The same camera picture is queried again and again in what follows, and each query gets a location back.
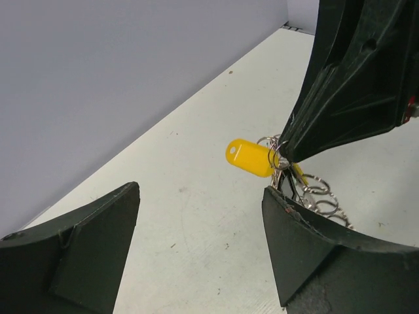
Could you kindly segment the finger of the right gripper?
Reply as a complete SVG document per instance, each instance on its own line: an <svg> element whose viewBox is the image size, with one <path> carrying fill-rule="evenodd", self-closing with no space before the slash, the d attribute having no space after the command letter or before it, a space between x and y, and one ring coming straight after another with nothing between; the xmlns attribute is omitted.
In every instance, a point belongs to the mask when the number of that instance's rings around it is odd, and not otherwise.
<svg viewBox="0 0 419 314"><path fill-rule="evenodd" d="M300 162L404 124L418 97L417 1L321 1L301 92L280 137Z"/></svg>

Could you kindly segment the black key tag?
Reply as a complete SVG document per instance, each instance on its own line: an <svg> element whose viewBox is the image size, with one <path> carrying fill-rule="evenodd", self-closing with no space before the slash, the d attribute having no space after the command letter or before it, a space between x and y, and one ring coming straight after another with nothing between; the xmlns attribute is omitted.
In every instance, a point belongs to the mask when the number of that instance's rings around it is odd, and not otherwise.
<svg viewBox="0 0 419 314"><path fill-rule="evenodd" d="M292 176L292 172L289 169L285 169L281 172L278 183L278 190L291 200L295 201L297 199L298 193L296 185Z"/></svg>

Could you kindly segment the metal disc keyring holder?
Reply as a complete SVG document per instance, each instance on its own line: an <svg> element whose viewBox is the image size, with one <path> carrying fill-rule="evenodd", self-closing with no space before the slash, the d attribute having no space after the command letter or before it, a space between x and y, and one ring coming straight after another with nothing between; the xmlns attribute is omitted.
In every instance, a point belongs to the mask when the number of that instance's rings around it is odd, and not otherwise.
<svg viewBox="0 0 419 314"><path fill-rule="evenodd" d="M339 223L350 230L355 229L347 214L340 206L338 198L332 192L330 184L326 180L316 175L303 172L308 181L308 185L304 186L298 182L291 168L293 163L279 153L280 148L285 146L285 143L280 141L279 134L262 137L257 141L257 144L268 147L279 158L280 165L276 166L275 171L271 176L270 185L273 188L278 190L281 172L285 169L289 169L292 172L298 193L295 202L305 209Z"/></svg>

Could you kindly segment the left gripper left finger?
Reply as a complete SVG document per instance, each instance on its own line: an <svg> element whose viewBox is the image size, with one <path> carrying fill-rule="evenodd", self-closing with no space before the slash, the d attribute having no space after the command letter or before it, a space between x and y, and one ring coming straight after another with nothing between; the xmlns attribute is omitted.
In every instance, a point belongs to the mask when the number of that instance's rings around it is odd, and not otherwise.
<svg viewBox="0 0 419 314"><path fill-rule="evenodd" d="M1 239L2 313L112 313L137 222L137 182Z"/></svg>

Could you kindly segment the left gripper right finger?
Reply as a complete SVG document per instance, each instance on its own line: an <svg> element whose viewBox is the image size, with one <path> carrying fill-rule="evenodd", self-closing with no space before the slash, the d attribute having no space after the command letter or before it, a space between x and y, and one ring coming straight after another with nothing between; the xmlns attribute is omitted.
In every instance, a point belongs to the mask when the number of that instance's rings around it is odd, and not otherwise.
<svg viewBox="0 0 419 314"><path fill-rule="evenodd" d="M262 214L288 313L417 313L418 249L345 228L272 187Z"/></svg>

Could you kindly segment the yellow tag key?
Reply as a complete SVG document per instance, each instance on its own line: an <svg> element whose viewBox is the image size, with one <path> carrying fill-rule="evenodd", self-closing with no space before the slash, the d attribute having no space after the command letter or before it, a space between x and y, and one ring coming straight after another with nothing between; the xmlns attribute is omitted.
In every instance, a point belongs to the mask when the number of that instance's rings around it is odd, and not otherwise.
<svg viewBox="0 0 419 314"><path fill-rule="evenodd" d="M280 165L279 158L268 147L245 139L231 141L226 148L225 158L232 166L258 177L271 176L276 166Z"/></svg>

